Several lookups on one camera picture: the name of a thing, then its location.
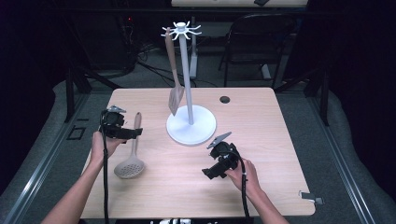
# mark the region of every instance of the black round grommet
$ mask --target black round grommet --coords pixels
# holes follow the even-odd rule
[[[228,104],[228,103],[230,103],[230,97],[228,97],[228,96],[221,96],[221,97],[220,97],[220,101],[221,101],[222,103],[224,103],[224,104]]]

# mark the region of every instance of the human arm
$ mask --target human arm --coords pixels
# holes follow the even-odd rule
[[[243,159],[243,162],[245,164],[245,169],[247,173],[247,198],[256,208],[257,212],[260,215],[260,218],[262,219],[262,222],[265,224],[288,223],[288,221],[284,217],[282,217],[279,211],[277,211],[277,209],[274,207],[265,191],[262,190],[262,188],[260,187],[259,178],[257,177],[257,172],[254,164],[251,161],[245,159]],[[242,188],[241,161],[238,162],[238,166],[234,170],[227,170],[225,174],[231,178],[231,180],[238,189]]]
[[[125,140],[106,139],[108,157],[114,153],[116,147],[122,142],[125,142]],[[91,159],[87,168],[72,188],[47,214],[42,223],[78,223],[93,183],[102,169],[103,150],[102,134],[99,132],[93,133]]]

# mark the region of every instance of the round white base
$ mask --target round white base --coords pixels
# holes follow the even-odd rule
[[[177,110],[175,116],[171,114],[166,121],[169,135],[181,145],[197,146],[209,139],[216,130],[215,116],[206,108],[193,105],[192,115],[194,123],[189,124],[189,112],[184,105]]]

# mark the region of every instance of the beige spatula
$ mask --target beige spatula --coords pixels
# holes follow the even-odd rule
[[[169,95],[169,108],[172,111],[172,114],[175,115],[178,109],[178,105],[180,104],[181,99],[184,94],[184,87],[180,85],[177,77],[177,69],[176,69],[176,59],[175,59],[175,47],[173,44],[172,37],[169,35],[170,28],[166,29],[165,33],[165,44],[166,51],[168,52],[169,62],[172,68],[172,74],[175,80],[175,87],[172,88],[171,93]]]

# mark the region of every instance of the light wood tabletop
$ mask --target light wood tabletop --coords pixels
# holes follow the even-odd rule
[[[270,0],[264,7],[305,7],[308,0]],[[254,0],[172,0],[173,7],[260,7]]]
[[[241,192],[228,177],[210,180],[202,169],[214,161],[206,147],[214,137],[232,132],[224,141],[234,143],[251,160],[260,184],[283,216],[309,216],[315,206],[299,196],[309,192],[274,91],[269,88],[193,88],[192,103],[210,110],[217,129],[200,146],[186,147],[166,131],[171,115],[170,89],[118,89],[108,105],[127,112],[124,128],[134,127],[142,114],[143,133],[137,157],[145,169],[136,178],[120,179],[114,168],[131,155],[131,141],[119,146],[108,160],[108,212],[113,218],[243,217]],[[230,103],[220,101],[228,96]],[[180,106],[186,104],[185,97]],[[97,177],[82,218],[102,218],[103,173]],[[249,213],[258,213],[248,202]]]

